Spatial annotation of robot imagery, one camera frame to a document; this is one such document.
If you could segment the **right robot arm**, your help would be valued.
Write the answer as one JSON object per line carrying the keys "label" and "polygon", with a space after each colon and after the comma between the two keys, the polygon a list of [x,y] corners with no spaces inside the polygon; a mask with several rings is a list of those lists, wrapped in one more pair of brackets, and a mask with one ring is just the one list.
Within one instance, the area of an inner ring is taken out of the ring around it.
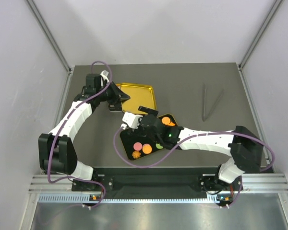
{"label": "right robot arm", "polygon": [[156,112],[136,115],[126,112],[123,122],[129,137],[146,138],[141,153],[148,155],[153,148],[168,150],[202,150],[227,155],[229,159],[218,166],[214,182],[217,188],[227,189],[245,173],[259,173],[263,145],[255,134],[244,126],[235,130],[198,131],[178,126],[169,116],[157,117]]}

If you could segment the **metal tongs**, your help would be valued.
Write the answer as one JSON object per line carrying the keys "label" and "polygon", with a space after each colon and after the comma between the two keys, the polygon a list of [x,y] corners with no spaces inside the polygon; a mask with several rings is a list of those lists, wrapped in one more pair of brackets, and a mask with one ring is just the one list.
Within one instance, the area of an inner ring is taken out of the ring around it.
{"label": "metal tongs", "polygon": [[206,84],[203,84],[202,87],[202,113],[201,118],[202,121],[207,121],[213,114],[213,112],[216,110],[217,106],[219,105],[221,99],[224,95],[224,89],[222,89],[217,97],[213,100],[213,102],[208,101],[208,87]]}

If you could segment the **gold tin lid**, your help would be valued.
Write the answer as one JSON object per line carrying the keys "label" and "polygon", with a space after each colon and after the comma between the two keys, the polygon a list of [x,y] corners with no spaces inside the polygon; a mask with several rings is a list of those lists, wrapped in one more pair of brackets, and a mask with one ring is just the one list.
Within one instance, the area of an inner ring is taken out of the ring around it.
{"label": "gold tin lid", "polygon": [[140,106],[153,110],[157,109],[152,86],[135,83],[121,83],[117,84],[117,86],[121,91],[130,96],[130,99],[121,103],[123,112],[143,115],[145,112],[138,110]]}

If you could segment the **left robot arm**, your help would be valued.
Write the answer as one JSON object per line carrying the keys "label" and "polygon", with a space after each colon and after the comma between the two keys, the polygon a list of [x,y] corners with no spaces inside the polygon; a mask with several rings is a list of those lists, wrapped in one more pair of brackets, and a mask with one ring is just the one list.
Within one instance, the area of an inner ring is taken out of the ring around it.
{"label": "left robot arm", "polygon": [[122,103],[130,99],[111,79],[106,70],[87,74],[85,86],[74,98],[70,109],[59,124],[38,138],[39,165],[47,173],[65,174],[69,179],[81,179],[83,185],[94,190],[99,178],[94,168],[80,162],[73,146],[81,126],[102,103],[111,112],[122,112]]}

